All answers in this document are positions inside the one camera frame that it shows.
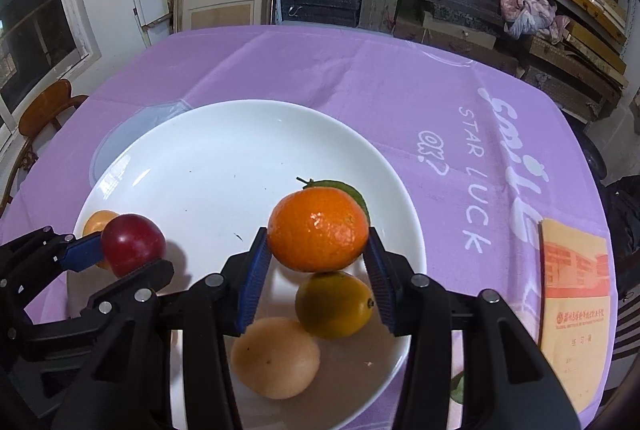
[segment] white plate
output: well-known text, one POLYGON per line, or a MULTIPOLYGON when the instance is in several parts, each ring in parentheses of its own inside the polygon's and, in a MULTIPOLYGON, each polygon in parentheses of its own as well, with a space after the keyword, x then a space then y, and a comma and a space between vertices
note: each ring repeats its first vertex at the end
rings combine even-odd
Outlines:
MULTIPOLYGON (((168 241, 176 275, 162 292, 182 290, 219 271, 226 258, 248 250, 273 207, 301 187, 296 177, 337 179, 355 186, 389 251, 426 272, 424 240, 409 195, 391 165, 362 136, 320 112, 290 103, 246 100, 186 112, 154 128, 127 148, 84 203, 74 233, 97 210, 134 212, 155 222, 168 241)), ((366 280, 362 260, 352 273, 366 280)), ((305 277, 272 261, 257 317, 287 315, 305 277)), ((68 276, 69 302, 113 279, 93 267, 68 276)), ((186 428, 180 337, 172 356, 174 426, 186 428)), ((246 430, 340 428, 363 412, 388 385, 408 351, 374 314, 350 338, 319 341, 321 366, 300 396, 270 401, 236 378, 236 401, 246 430)))

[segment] yellow booklet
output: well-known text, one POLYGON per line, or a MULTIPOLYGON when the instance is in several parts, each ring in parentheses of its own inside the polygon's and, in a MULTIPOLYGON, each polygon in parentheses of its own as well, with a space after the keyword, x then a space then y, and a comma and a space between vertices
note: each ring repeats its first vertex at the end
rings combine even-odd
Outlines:
POLYGON ((607 359, 607 241, 542 220, 544 299, 540 347, 576 412, 593 400, 607 359))

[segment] tangerine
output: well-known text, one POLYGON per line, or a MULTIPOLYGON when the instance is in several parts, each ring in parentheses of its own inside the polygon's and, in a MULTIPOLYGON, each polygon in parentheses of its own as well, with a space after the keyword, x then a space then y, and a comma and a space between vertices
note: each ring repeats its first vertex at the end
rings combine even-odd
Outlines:
POLYGON ((267 242, 273 256, 295 271, 336 271, 364 249, 369 222, 358 203, 338 188, 294 192, 276 205, 267 242))

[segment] window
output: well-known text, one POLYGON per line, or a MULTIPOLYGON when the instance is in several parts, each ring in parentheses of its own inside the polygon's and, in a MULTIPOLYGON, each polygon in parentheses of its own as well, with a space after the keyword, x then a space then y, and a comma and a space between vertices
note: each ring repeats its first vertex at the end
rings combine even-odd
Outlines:
POLYGON ((61 0, 0 0, 2 123, 15 126, 28 93, 53 83, 78 59, 61 0))

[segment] table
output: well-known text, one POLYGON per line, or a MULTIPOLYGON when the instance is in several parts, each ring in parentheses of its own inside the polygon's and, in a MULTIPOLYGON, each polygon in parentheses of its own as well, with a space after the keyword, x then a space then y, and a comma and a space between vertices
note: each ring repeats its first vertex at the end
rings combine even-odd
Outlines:
MULTIPOLYGON (((369 139, 414 201, 429 275, 466 294, 498 290, 536 339, 538 221, 552 217, 609 240, 580 147, 539 90, 408 41, 357 30, 252 26, 170 36, 107 80, 28 174, 0 242, 47 224, 70 233, 92 185, 130 142, 190 108, 245 98, 309 106, 369 139)), ((613 314, 614 281, 611 288, 613 314)), ((65 317, 65 298, 60 277, 28 307, 31 317, 65 317)), ((615 323, 611 316, 609 358, 615 323)), ((454 373, 462 370, 461 358, 457 338, 454 373)), ((595 415, 607 374, 608 366, 594 402, 580 414, 583 426, 595 415)), ((348 428, 388 428, 401 376, 348 428)), ((451 405, 453 420, 460 406, 451 405)))

